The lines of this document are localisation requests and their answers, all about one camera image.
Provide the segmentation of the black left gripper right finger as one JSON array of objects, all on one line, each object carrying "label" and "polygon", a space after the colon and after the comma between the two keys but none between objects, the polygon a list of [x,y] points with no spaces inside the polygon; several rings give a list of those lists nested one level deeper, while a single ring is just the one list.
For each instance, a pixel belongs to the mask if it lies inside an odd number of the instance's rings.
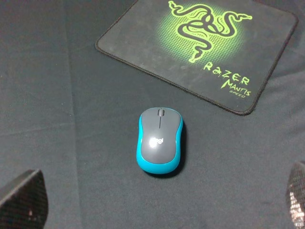
[{"label": "black left gripper right finger", "polygon": [[305,228],[305,162],[294,163],[286,190],[286,205],[296,229]]}]

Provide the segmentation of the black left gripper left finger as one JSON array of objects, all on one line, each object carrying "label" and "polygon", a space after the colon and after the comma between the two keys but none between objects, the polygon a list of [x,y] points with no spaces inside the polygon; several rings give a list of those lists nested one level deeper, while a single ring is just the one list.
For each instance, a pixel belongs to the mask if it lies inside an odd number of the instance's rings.
[{"label": "black left gripper left finger", "polygon": [[29,169],[0,189],[2,229],[42,229],[49,213],[44,176]]}]

